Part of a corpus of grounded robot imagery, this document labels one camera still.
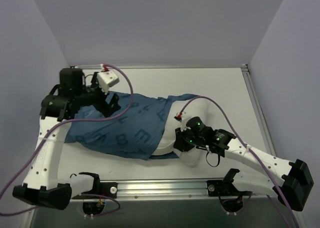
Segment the white pillow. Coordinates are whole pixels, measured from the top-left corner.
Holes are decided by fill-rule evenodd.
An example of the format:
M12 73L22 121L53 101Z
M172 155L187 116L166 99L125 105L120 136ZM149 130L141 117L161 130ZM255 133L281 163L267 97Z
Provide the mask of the white pillow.
M195 167L199 163L201 151L192 148L190 151L182 152L174 148L176 140L175 129L179 128L180 122L174 119L174 116L187 104L187 101L175 101L172 103L164 124L164 132L159 141L156 150L150 156L151 159L173 159L179 158L189 167ZM200 117L205 122L207 120L209 102L205 99L196 99L192 101L183 111L183 118Z

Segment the blue cartoon print pillowcase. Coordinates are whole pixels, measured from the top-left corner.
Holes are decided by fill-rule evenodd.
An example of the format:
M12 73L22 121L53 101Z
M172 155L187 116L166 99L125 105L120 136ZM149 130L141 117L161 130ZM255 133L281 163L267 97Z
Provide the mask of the blue cartoon print pillowcase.
M174 152L155 155L165 132L166 122L173 119L170 114L173 103L188 101L194 94L179 96L147 97L135 93L133 95L117 92L120 117L104 122L92 122L103 115L93 106L80 109L65 137L65 143L78 142L85 148L131 159L176 159Z

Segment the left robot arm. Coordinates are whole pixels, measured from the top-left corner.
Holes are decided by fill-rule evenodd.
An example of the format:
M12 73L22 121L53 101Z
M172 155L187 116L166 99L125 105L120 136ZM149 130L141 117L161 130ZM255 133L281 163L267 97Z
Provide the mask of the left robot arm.
M22 185L14 186L12 196L29 205L64 210L70 200L81 194L90 198L101 192L98 174L81 172L58 181L58 169L65 137L82 107L93 106L105 118L120 110L119 96L106 102L109 88L119 82L118 76L107 69L93 74L91 85L85 85L80 68L64 68L55 85L41 102L39 136L30 170Z

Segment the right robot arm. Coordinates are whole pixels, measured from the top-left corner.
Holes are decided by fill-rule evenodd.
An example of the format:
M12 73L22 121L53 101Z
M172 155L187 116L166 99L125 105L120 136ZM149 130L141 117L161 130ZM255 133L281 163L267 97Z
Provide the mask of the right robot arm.
M269 195L294 211L303 211L314 186L306 162L281 159L244 145L233 133L206 126L200 117L179 114L175 119L180 122L180 127L175 130L174 148L183 153L205 150L218 158L240 162L259 173L250 175L239 169L230 169L222 182L225 193L232 195L238 191Z

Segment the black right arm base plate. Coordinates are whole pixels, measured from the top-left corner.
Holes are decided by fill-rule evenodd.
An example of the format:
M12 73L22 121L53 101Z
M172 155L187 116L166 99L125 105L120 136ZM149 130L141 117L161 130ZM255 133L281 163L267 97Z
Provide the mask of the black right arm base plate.
M238 197L249 196L250 191L239 191L231 180L207 180L207 193L209 197Z

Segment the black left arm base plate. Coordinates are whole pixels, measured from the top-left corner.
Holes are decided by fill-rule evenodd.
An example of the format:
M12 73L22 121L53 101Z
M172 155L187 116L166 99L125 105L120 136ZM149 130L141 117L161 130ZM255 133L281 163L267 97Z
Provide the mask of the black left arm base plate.
M117 198L118 193L118 183L116 182L101 182L99 185L94 185L93 189L81 193L73 197L74 200L80 199L98 199L102 197L109 197L109 198Z

